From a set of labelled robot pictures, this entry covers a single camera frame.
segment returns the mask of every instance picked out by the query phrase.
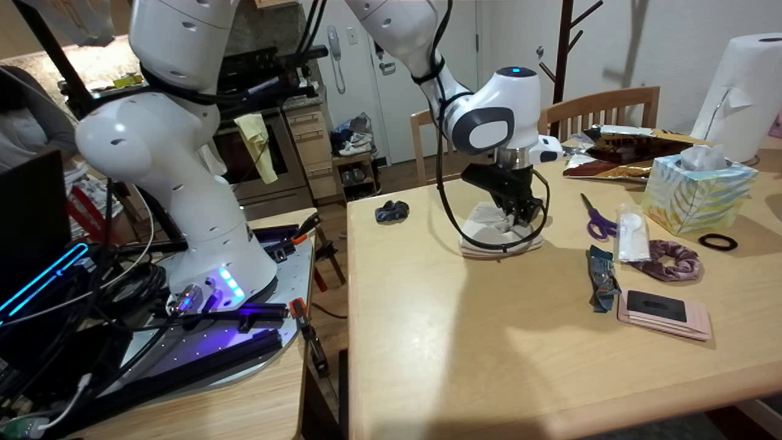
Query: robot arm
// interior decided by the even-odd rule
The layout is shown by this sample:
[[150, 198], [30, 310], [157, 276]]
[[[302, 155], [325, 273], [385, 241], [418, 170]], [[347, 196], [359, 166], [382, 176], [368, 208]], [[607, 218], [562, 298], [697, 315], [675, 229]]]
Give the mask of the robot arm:
[[[539, 209], [530, 164], [557, 155], [535, 130], [539, 76], [502, 68], [476, 93], [459, 84], [437, 53], [453, 0], [347, 2], [368, 32], [408, 65], [445, 137], [462, 150], [496, 154], [498, 166], [479, 178], [490, 181], [482, 187], [513, 218], [512, 225], [529, 222]], [[99, 170], [143, 186], [183, 232], [189, 252], [165, 260], [183, 312], [234, 310], [276, 276], [276, 264], [248, 229], [230, 182], [204, 160], [217, 126], [217, 72], [237, 5], [239, 0], [137, 0], [131, 43], [154, 89], [105, 103], [77, 130], [82, 154]], [[517, 229], [484, 235], [487, 229], [496, 226], [482, 225], [474, 237], [502, 252], [522, 237]]]
[[401, 59], [431, 103], [434, 119], [462, 150], [512, 149], [512, 167], [559, 155], [556, 138], [539, 137], [541, 81], [535, 70], [508, 65], [471, 93], [456, 81], [437, 42], [453, 0], [347, 0], [385, 51]]
[[522, 65], [498, 68], [476, 93], [456, 81], [437, 51], [453, 0], [347, 0], [385, 51], [401, 59], [431, 103], [440, 131], [469, 154], [491, 150], [495, 166], [468, 166], [462, 178], [490, 191], [496, 205], [479, 205], [457, 225], [445, 187], [440, 198], [462, 235], [462, 252], [498, 257], [523, 252], [546, 225], [548, 199], [534, 196], [534, 164], [562, 155], [556, 137], [539, 134], [541, 81]]

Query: tissue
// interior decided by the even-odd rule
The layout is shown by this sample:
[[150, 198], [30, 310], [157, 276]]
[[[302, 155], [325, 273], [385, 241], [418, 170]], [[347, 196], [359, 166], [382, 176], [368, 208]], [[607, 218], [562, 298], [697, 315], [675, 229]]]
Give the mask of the tissue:
[[726, 158], [722, 149], [691, 145], [658, 155], [644, 209], [673, 235], [705, 235], [732, 226], [759, 170]]

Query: black device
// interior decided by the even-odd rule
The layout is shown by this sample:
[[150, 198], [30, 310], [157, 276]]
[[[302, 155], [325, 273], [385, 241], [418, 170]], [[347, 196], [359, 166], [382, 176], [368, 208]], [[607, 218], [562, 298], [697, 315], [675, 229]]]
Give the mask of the black device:
[[644, 292], [644, 290], [628, 290], [628, 310], [686, 321], [685, 301], [662, 298], [662, 296], [652, 296], [652, 292]]
[[0, 301], [11, 298], [71, 241], [65, 158], [40, 154], [0, 174]]
[[375, 209], [375, 220], [382, 225], [401, 222], [412, 215], [412, 205], [403, 199], [386, 199], [382, 208]]

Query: pink phone case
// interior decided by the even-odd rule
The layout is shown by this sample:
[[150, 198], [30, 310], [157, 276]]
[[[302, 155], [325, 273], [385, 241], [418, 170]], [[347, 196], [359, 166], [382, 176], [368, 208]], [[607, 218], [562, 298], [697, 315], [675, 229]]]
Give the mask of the pink phone case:
[[628, 290], [623, 290], [619, 298], [616, 318], [623, 321], [630, 321], [630, 324], [644, 324], [644, 328], [652, 328], [652, 329], [662, 329], [662, 332], [673, 332], [673, 335], [683, 335], [683, 337], [712, 339], [712, 320], [708, 320], [707, 307], [695, 301], [683, 301], [683, 303], [686, 310], [685, 321], [651, 315], [651, 312], [640, 312], [640, 310], [628, 310]]

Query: computer mouse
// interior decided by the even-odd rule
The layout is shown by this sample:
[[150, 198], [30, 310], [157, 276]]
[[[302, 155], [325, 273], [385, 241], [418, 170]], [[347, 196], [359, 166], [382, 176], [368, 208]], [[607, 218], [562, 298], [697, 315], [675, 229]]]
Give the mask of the computer mouse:
[[382, 208], [375, 209], [375, 220], [386, 222], [401, 222], [412, 215], [412, 205], [403, 199], [386, 199]]

